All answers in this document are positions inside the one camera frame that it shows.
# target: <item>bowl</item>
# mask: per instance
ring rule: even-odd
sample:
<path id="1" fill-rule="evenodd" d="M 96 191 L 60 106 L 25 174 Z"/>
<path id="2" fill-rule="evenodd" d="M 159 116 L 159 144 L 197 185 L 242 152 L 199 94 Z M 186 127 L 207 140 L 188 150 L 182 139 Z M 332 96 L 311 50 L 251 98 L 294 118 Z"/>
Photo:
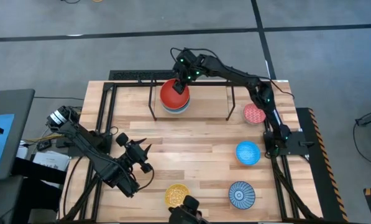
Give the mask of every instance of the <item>bowl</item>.
<path id="1" fill-rule="evenodd" d="M 245 165 L 254 165 L 260 160 L 259 147 L 250 141 L 242 141 L 236 147 L 237 159 Z"/>
<path id="2" fill-rule="evenodd" d="M 180 110 L 186 106 L 190 100 L 189 87 L 185 86 L 184 92 L 182 94 L 178 94 L 173 89 L 175 80 L 175 78 L 167 80 L 160 89 L 160 101 L 165 108 L 170 110 Z"/>
<path id="3" fill-rule="evenodd" d="M 168 208 L 175 208 L 183 203 L 185 196 L 190 194 L 191 191 L 185 185 L 173 184 L 166 190 L 165 203 Z"/>
<path id="4" fill-rule="evenodd" d="M 180 113 L 184 112 L 190 106 L 190 101 L 191 100 L 188 100 L 188 102 L 186 102 L 186 104 L 182 108 L 177 109 L 177 110 L 167 108 L 164 104 L 162 104 L 162 106 L 163 106 L 163 109 L 165 111 L 167 111 L 168 113 L 171 113 L 171 114 L 180 114 Z"/>
<path id="5" fill-rule="evenodd" d="M 229 188 L 228 196 L 232 205 L 239 209 L 248 209 L 255 202 L 253 187 L 244 181 L 233 183 Z"/>
<path id="6" fill-rule="evenodd" d="M 243 109 L 243 118 L 249 124 L 260 124 L 264 122 L 266 115 L 254 103 L 249 103 Z"/>

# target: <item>red patterned plate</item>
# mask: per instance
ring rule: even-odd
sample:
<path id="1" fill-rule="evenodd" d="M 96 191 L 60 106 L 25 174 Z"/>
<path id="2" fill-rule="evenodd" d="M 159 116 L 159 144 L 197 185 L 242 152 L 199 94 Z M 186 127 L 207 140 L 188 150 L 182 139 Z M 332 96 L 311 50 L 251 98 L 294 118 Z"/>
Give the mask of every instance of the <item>red patterned plate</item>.
<path id="1" fill-rule="evenodd" d="M 258 109 L 254 103 L 245 106 L 243 115 L 249 124 L 260 124 L 265 120 L 264 111 Z"/>

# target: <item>red bowl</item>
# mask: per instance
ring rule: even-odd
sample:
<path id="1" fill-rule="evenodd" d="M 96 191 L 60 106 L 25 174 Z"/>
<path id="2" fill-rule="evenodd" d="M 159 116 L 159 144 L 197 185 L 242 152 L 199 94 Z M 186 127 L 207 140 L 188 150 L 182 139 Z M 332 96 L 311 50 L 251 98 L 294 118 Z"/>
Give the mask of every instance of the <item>red bowl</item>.
<path id="1" fill-rule="evenodd" d="M 190 89 L 185 86 L 183 94 L 178 94 L 174 89 L 173 85 L 175 78 L 167 80 L 160 89 L 160 101 L 169 109 L 177 110 L 186 105 L 186 102 L 190 99 Z"/>

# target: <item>stacked bowls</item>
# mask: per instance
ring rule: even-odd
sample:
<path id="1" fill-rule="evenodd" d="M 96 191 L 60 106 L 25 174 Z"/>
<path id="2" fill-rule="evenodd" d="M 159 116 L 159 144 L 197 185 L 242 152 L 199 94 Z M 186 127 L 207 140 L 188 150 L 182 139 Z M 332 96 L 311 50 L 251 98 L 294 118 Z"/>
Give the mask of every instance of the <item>stacked bowls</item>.
<path id="1" fill-rule="evenodd" d="M 185 86 L 184 92 L 178 94 L 173 85 L 175 78 L 167 80 L 160 89 L 160 101 L 165 111 L 171 114 L 180 114 L 184 112 L 190 105 L 190 89 Z"/>

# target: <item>blue patterned plate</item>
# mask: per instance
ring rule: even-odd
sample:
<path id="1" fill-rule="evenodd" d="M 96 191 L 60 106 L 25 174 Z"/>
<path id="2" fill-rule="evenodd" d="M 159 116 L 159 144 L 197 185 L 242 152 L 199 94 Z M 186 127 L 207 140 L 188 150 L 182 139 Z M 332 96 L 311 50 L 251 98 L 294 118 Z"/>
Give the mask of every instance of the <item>blue patterned plate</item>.
<path id="1" fill-rule="evenodd" d="M 229 188 L 229 200 L 236 208 L 248 209 L 255 201 L 254 189 L 244 181 L 235 182 Z"/>

